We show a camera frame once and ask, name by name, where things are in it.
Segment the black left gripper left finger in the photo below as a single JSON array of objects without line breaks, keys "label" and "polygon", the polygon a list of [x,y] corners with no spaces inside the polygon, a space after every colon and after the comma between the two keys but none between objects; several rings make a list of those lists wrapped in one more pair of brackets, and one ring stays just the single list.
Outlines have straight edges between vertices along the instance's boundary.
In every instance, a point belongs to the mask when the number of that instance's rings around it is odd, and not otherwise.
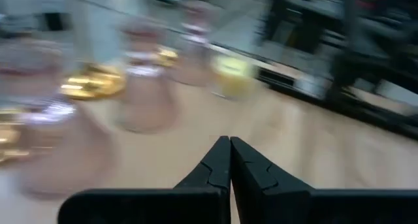
[{"label": "black left gripper left finger", "polygon": [[174,188],[209,187],[220,191],[220,224],[231,224],[231,141],[220,136],[197,166]]}]

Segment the yellow candle cup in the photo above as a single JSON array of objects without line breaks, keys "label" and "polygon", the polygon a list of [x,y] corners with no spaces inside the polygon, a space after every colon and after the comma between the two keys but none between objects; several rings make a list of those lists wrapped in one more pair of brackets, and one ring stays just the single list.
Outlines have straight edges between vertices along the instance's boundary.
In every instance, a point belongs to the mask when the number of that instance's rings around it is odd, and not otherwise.
[{"label": "yellow candle cup", "polygon": [[212,60],[212,93],[226,99],[245,99],[255,87],[257,67],[233,56],[218,55]]}]

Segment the wooden shelf riser black legs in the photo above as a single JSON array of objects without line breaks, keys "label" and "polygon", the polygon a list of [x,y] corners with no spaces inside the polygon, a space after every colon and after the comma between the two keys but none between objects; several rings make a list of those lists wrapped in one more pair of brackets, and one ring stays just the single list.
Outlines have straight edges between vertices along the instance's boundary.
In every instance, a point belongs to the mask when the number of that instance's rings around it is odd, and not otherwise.
[{"label": "wooden shelf riser black legs", "polygon": [[220,136],[237,136],[319,188],[418,189],[418,141],[267,89],[228,100],[209,88],[171,81],[174,123],[134,133],[118,121],[119,96],[82,102],[114,143],[114,165],[100,188],[171,189]]}]

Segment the pink ribbed glass candle holder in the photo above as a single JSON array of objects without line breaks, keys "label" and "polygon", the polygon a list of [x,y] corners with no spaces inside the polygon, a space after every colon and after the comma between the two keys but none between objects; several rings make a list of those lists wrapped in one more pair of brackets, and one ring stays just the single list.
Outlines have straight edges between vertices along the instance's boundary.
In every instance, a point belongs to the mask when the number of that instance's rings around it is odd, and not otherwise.
[{"label": "pink ribbed glass candle holder", "polygon": [[0,41],[0,108],[20,107],[22,146],[14,182],[38,197],[70,195],[106,179],[114,165],[109,133],[61,92],[65,77],[59,45],[20,37]]},{"label": "pink ribbed glass candle holder", "polygon": [[159,63],[163,27],[155,20],[133,16],[120,30],[125,87],[118,101],[118,123],[136,133],[154,133],[171,126],[178,106],[168,72]]},{"label": "pink ribbed glass candle holder", "polygon": [[185,0],[182,8],[184,32],[177,40],[177,59],[170,69],[170,76],[183,84],[207,86],[212,77],[208,36],[214,7],[201,0]]}]

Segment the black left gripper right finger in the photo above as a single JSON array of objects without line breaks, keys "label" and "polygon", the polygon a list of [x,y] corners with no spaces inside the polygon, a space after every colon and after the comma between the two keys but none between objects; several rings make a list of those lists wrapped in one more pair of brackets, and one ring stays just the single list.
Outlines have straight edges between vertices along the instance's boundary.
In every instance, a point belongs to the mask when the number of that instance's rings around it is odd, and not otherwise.
[{"label": "black left gripper right finger", "polygon": [[241,224],[305,224],[313,187],[241,138],[231,138],[231,180]]}]

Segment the black aluminium rail frame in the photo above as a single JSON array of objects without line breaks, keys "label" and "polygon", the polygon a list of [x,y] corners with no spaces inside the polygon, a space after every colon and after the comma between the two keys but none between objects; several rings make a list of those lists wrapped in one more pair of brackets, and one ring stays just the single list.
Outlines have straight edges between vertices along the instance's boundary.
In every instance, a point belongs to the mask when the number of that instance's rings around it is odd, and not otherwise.
[{"label": "black aluminium rail frame", "polygon": [[405,116],[352,97],[346,97],[341,103],[320,99],[297,89],[297,75],[287,74],[287,69],[283,67],[277,71],[275,66],[264,63],[258,70],[257,79],[273,91],[418,141],[418,127],[403,123]]}]

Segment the gold candlestick holder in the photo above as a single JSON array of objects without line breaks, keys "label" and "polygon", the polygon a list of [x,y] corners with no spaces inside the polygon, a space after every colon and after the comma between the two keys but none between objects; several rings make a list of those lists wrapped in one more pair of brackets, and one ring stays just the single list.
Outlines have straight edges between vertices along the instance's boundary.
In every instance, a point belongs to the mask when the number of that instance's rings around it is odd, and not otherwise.
[{"label": "gold candlestick holder", "polygon": [[161,66],[172,67],[177,62],[178,54],[176,50],[162,46],[159,48],[158,57]]},{"label": "gold candlestick holder", "polygon": [[62,82],[60,92],[70,99],[90,101],[113,97],[125,87],[125,74],[115,65],[85,63]]},{"label": "gold candlestick holder", "polygon": [[22,160],[30,154],[21,139],[25,113],[27,110],[20,107],[0,108],[0,164]]}]

